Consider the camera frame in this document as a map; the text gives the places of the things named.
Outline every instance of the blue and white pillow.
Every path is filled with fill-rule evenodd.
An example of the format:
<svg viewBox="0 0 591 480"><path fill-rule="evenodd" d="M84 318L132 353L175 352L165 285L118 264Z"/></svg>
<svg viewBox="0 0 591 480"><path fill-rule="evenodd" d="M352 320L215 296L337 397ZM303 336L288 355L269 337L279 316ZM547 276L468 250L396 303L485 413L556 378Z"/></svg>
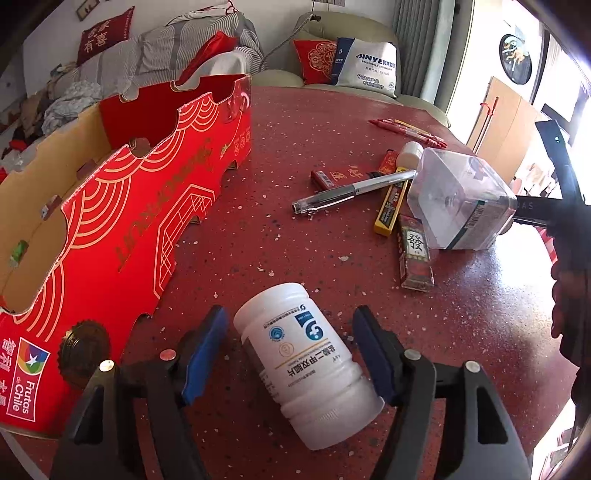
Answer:
<svg viewBox="0 0 591 480"><path fill-rule="evenodd" d="M396 47L357 38L339 38L331 84L383 93L396 98Z"/></svg>

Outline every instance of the green sofa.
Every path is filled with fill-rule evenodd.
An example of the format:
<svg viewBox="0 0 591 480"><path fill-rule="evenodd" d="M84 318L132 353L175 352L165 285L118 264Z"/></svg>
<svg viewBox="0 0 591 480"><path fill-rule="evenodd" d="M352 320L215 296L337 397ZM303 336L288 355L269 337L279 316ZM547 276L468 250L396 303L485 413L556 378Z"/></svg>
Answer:
<svg viewBox="0 0 591 480"><path fill-rule="evenodd" d="M296 25L297 29L302 22L310 15L310 13L302 15ZM252 77L253 85L260 86L279 86L279 87L300 87L315 90L330 90L332 92L343 92L350 95L358 95L368 97L374 100L381 100L383 102L394 103L396 105L405 105L413 108L418 108L427 111L433 118L441 124L449 127L449 121L439 108L432 103L422 100L418 97L410 95L402 95L400 92L401 79L401 62L400 62L400 48L398 47L398 39L391 28L365 17L358 17L357 15L350 15L341 12L317 12L321 20L319 22L310 21L304 28L296 35L298 40L337 40L339 37L358 38L360 40L369 42L391 42L398 48L397 59L397 82L396 99L383 95L378 92L370 92L368 90L361 90L350 87L339 87L325 84L304 85L304 80L301 78L300 62L297 58L293 43L288 47L291 49L287 60L286 70L264 70Z"/></svg>

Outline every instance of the wall socket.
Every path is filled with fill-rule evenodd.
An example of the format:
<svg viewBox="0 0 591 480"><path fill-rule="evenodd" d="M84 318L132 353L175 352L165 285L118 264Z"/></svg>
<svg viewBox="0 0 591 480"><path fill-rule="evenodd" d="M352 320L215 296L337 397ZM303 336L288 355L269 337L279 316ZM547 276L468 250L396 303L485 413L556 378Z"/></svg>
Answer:
<svg viewBox="0 0 591 480"><path fill-rule="evenodd" d="M336 5L337 7L344 7L345 0L314 0L320 4L331 4Z"/></svg>

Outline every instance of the transparent plastic box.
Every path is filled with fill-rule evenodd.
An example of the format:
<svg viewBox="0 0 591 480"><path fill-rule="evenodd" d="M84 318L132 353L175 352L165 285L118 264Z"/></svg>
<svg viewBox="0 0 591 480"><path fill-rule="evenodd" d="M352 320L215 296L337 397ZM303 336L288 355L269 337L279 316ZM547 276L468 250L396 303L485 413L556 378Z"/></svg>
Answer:
<svg viewBox="0 0 591 480"><path fill-rule="evenodd" d="M430 248L483 250L513 217L517 198L486 161L427 148L408 191Z"/></svg>

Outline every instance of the table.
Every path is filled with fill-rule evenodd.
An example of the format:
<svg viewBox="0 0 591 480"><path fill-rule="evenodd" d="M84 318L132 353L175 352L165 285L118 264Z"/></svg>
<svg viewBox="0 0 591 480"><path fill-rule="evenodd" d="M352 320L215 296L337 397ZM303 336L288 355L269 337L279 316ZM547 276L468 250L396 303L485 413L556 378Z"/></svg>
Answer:
<svg viewBox="0 0 591 480"><path fill-rule="evenodd" d="M538 233L514 225L488 251L432 251L436 287L399 288L395 239L372 232L383 193L373 192L308 219L291 202L312 194L312 168L345 167L400 149L404 137L367 120L399 118L429 129L452 150L469 153L426 112L322 90L253 87L251 160L223 179L210 218L181 238L177 270L152 319L136 324L124 354L138 361L174 346L211 305L231 316L273 285L301 283L342 335L352 335L356 306L433 362L480 362L515 422L526 453L569 397L576 368L550 338L550 260ZM353 342L355 361L361 362ZM145 405L138 429L149 479L160 478L150 452ZM387 407L346 442L311 452L300 442L250 367L231 326L205 395L186 409L214 479L368 478L394 416ZM421 478L432 478L443 422L433 412ZM18 437L49 472L56 442Z"/></svg>

